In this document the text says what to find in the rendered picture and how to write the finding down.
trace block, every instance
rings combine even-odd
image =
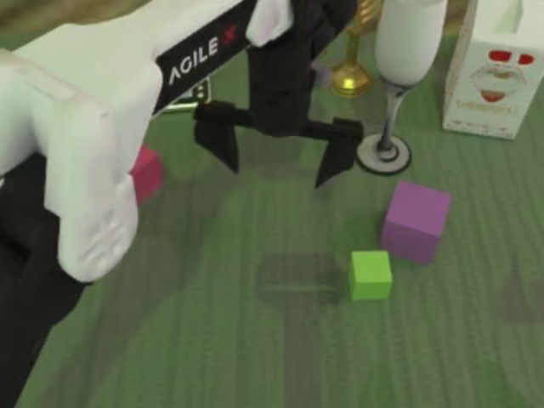
[[[387,299],[393,276],[386,251],[352,252],[349,292],[352,300]]]
[[[152,196],[162,186],[161,158],[145,146],[142,146],[130,173],[133,176],[138,204]]]
[[[429,264],[444,231],[450,202],[444,191],[399,181],[385,217],[380,247],[396,257]]]

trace white goblet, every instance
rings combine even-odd
[[[408,144],[392,135],[406,94],[428,73],[439,49],[447,0],[384,0],[376,35],[376,62],[387,95],[382,133],[363,138],[360,165],[382,175],[397,174],[411,163]]]

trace gold candlestick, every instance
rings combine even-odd
[[[353,26],[349,27],[346,59],[332,69],[332,91],[344,98],[364,94],[372,84],[371,75],[359,63],[360,36],[367,25],[380,13],[381,0],[359,0]]]

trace box with face print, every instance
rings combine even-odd
[[[446,78],[444,129],[516,137],[544,76],[542,16],[542,0],[471,0]]]

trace tabletop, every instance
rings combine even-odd
[[[54,329],[18,408],[544,406],[544,89],[514,141],[442,131],[454,43],[401,108],[414,161],[393,178],[354,168],[314,190],[324,145],[248,130],[236,176],[194,143],[190,114],[152,122],[165,184],[122,264]],[[367,35],[373,72],[371,48]],[[245,56],[212,84],[247,106]],[[353,100],[320,89],[312,117],[372,130],[384,109],[378,85]],[[452,196],[437,257],[393,258],[389,300],[352,303],[349,254],[377,246],[399,179]]]

